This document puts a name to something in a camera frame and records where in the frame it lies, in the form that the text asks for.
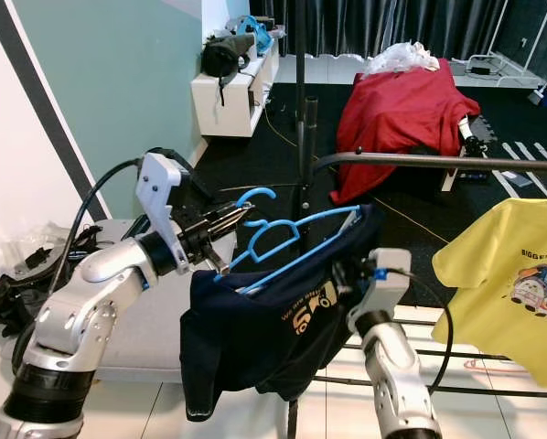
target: white tile floor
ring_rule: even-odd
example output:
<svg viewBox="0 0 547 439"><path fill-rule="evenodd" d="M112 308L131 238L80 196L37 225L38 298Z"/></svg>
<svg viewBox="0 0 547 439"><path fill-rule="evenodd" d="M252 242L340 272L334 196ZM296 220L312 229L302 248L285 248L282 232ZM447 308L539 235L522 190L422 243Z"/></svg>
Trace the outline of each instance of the white tile floor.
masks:
<svg viewBox="0 0 547 439"><path fill-rule="evenodd" d="M440 310L430 308L398 306L396 309L396 317L406 319L435 321L439 314ZM414 348L443 349L430 338L430 327L405 325L404 329ZM357 343L358 339L353 337L350 342ZM477 352L468 345L455 345L455 351ZM434 378L441 359L421 356L426 382ZM468 369L467 359L451 359L442 384L539 390L528 374L507 372L508 369L520 370L515 365L491 360L477 360ZM342 349L320 375L368 378L362 353L356 349ZM8 365L0 360L0 402L7 395L11 381ZM437 392L433 403L445 439L547 439L547 399ZM86 423L80 437L283 438L286 410L286 404L276 395L247 390L223 394L210 420L189 423L184 394L178 384L102 381L89 394ZM314 381L300 399L297 437L379 438L372 388Z"/></svg>
<svg viewBox="0 0 547 439"><path fill-rule="evenodd" d="M314 84L352 84L355 73L362 71L363 60L356 56L341 55L337 58L330 55L321 55L317 58L306 58L305 81ZM497 66L486 61L473 61L471 65L490 67L492 71ZM503 75L515 75L515 70L506 66L501 73ZM458 87L494 87L498 77L479 77L472 73L455 76L455 84ZM276 82L295 82L295 56L288 55L280 59L280 69ZM508 88L536 88L539 80L504 80L500 87Z"/></svg>

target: blue plastic hanger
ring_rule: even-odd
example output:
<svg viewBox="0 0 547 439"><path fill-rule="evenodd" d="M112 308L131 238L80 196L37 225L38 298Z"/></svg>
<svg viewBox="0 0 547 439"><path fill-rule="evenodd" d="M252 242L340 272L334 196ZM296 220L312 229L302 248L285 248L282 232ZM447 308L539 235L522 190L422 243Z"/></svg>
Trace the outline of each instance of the blue plastic hanger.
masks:
<svg viewBox="0 0 547 439"><path fill-rule="evenodd" d="M239 201L237 201L237 207L242 206L249 198L253 197L257 194L265 194L270 198L275 198L275 192L273 192L270 188L267 187L257 187L255 189L251 189L247 191L245 194L242 195L241 198L239 198ZM358 212L360 213L360 207L359 206L348 206L345 208L336 208L336 209L329 209L324 210L322 212L315 213L313 215L310 215L308 217L302 218L298 221L291 221L289 219L277 219L275 221L268 221L266 219L258 219L256 221L245 221L244 225L247 227L259 227L252 236L252 238L249 240L249 245L247 246L247 250L243 253L241 253L239 256L237 256L230 264L230 268L233 268L235 265L237 265L239 262L244 260L247 256L251 256L251 258L259 263L270 256L278 253L281 249L286 248L287 246L293 244L294 242L298 241L300 239L300 231L298 230L298 227L307 224L308 222L314 221L314 220L320 220L321 218L328 217L331 215L337 215L339 213L345 213L345 212ZM272 229L276 226L288 226L292 230L294 236L287 241L282 242L281 244L276 245L271 250L265 252L262 255L259 255L255 252L254 246L255 242L259 239L260 236L262 236L265 232L267 232L269 229ZM303 260L309 258L314 253L318 252L319 250L323 249L324 247L328 246L331 242L334 242L343 232L345 228L341 228L337 234L331 236L330 238L327 238L325 241L318 244L315 248L309 250L305 254L299 256L298 258L294 259L287 265L283 266L282 268L277 269L275 272L268 274L263 279L255 282L254 284L251 284L245 288L243 288L240 293L241 294L248 294L250 291L254 290L255 288L258 288L262 286L263 284L266 284L268 281L272 280L275 276L289 270L290 268L294 267L295 265L299 264ZM221 279L222 276L220 274L217 274L214 278L215 282L217 282L219 279Z"/></svg>

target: yellow cable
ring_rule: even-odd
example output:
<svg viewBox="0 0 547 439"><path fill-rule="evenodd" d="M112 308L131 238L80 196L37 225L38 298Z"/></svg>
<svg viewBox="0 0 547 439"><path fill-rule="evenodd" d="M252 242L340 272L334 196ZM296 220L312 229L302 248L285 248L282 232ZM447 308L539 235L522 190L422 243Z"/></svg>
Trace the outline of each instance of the yellow cable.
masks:
<svg viewBox="0 0 547 439"><path fill-rule="evenodd" d="M268 117L267 115L267 107L264 105L263 106L263 110L265 111L265 120L267 121L267 124L270 126L270 128L272 129L272 131L274 133L276 133L277 135L279 135L282 139L284 139L288 144L290 144L291 146L293 147L296 147L297 148L297 145L292 142L291 140L289 140L287 137L285 137L283 134L281 134L279 131L277 131L274 126L272 125L272 123L270 122L270 118ZM318 160L318 156L317 155L312 155L313 158L315 158L315 160ZM330 170L332 170L333 172L337 172L337 170L334 168L334 167L331 167L329 168ZM438 235L437 233L434 233L433 231L431 231L430 229L428 229L426 226L424 226L423 224L420 224L418 221L416 221L415 219L412 219L410 218L409 216L407 216L405 213L403 212L400 212L398 209L396 208L393 208L392 206L390 206L389 204L387 204L385 201L381 201L379 198L377 197L373 197L373 199L375 201L377 201L378 203L382 204L384 207L386 207L387 209L389 210L392 210L393 212L397 213L398 215L402 216L403 218L406 218L408 221L410 221L411 223L415 224L416 226L418 226L420 229L424 230L424 231L427 231L428 233L430 233L432 236L438 238L440 241L444 242L445 244L448 244L450 241L447 241L445 240L442 236Z"/></svg>

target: white shelf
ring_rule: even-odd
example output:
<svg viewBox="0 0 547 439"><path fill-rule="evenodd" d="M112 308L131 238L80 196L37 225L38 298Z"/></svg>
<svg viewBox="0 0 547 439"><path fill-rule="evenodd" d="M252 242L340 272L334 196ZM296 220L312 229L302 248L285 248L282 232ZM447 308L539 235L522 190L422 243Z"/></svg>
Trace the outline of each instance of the white shelf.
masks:
<svg viewBox="0 0 547 439"><path fill-rule="evenodd" d="M251 137L279 67L277 40L266 55L251 61L223 88L221 103L219 78L204 73L192 82L192 97L202 135Z"/></svg>

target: red blanket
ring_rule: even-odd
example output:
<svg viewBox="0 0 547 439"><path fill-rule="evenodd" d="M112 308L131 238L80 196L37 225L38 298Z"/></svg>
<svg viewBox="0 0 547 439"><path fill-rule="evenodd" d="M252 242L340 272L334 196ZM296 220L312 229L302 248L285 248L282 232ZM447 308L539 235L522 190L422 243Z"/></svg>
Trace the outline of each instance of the red blanket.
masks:
<svg viewBox="0 0 547 439"><path fill-rule="evenodd" d="M455 87L448 62L440 70L415 68L402 73L378 73L355 85L338 125L337 152L408 154L425 145L441 155L458 155L458 122L478 115L478 103ZM340 189L330 193L344 204L385 180L395 166L341 165Z"/></svg>

